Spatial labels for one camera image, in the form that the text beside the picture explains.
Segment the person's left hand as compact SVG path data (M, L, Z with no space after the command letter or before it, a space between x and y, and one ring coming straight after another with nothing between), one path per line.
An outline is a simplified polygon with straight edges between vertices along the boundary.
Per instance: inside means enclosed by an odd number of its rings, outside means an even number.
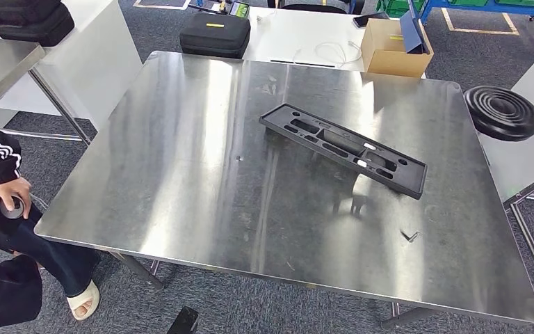
M23 177L18 177L15 180L0 184L0 199L2 200L4 207L9 212L12 212L15 209L14 198L19 198L24 207L22 216L25 219L28 219L32 205L30 188L31 184Z

